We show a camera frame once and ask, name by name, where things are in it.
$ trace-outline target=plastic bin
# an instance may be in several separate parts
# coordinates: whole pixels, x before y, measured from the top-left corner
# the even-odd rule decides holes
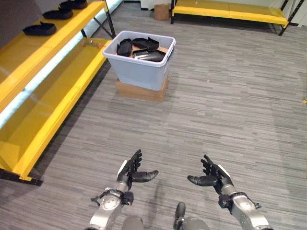
[[[117,44],[126,38],[152,38],[160,43],[161,47],[168,48],[166,55],[160,62],[137,60],[116,54]],[[104,49],[103,55],[108,58],[112,68],[122,83],[136,85],[143,88],[159,91],[168,73],[170,55],[176,44],[173,37],[155,34],[145,34],[133,31],[120,32]]]

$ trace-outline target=black shoe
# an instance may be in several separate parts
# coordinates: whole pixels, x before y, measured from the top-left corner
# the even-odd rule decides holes
[[[54,34],[57,31],[57,28],[53,23],[40,23],[40,25],[31,25],[24,28],[24,33],[26,35],[48,36]]]
[[[64,1],[59,5],[63,9],[84,9],[87,7],[86,0]]]
[[[72,17],[72,10],[59,8],[58,11],[48,11],[43,13],[43,16],[47,19],[68,19]]]
[[[129,57],[132,51],[132,41],[130,38],[124,39],[117,45],[116,53],[121,56]]]

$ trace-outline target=floor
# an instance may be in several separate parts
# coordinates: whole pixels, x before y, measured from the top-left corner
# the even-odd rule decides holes
[[[241,229],[213,188],[186,179],[201,175],[204,153],[262,205],[274,229],[305,230],[306,28],[279,37],[280,28],[266,23],[183,17],[171,25],[139,3],[122,3],[112,20],[117,33],[176,39],[166,101],[118,96],[106,62],[37,162],[32,173],[43,185],[0,180],[0,229],[84,229],[97,209],[90,198],[112,186],[122,161],[141,148],[140,169],[160,173],[133,184],[134,203],[114,230],[131,214],[147,230],[171,230],[179,201],[211,230]]]

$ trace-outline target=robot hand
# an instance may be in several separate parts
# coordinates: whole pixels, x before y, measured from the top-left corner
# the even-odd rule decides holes
[[[138,172],[141,156],[142,152],[139,149],[130,160],[124,161],[118,171],[115,186],[106,188],[100,196],[91,199],[98,204],[99,209],[92,216],[90,226],[86,230],[110,230],[122,207],[133,203],[133,193],[129,191],[132,182],[148,182],[158,175],[157,170]]]
[[[224,185],[230,184],[233,186],[230,175],[221,165],[214,164],[207,155],[204,155],[201,162],[206,176],[188,176],[189,181],[199,186],[213,186],[219,195],[222,193],[221,190]]]

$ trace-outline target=yellow shelf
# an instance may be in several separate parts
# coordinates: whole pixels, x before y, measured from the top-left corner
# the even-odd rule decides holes
[[[175,13],[288,24],[280,9],[221,1],[178,0],[173,16]]]
[[[44,148],[106,60],[102,51],[111,41],[92,40],[103,48],[77,44],[0,130],[0,168],[28,179]]]
[[[104,6],[104,1],[93,1],[83,10],[73,10],[68,20],[42,19],[54,23],[57,32],[51,36],[21,33],[0,49],[0,112]]]

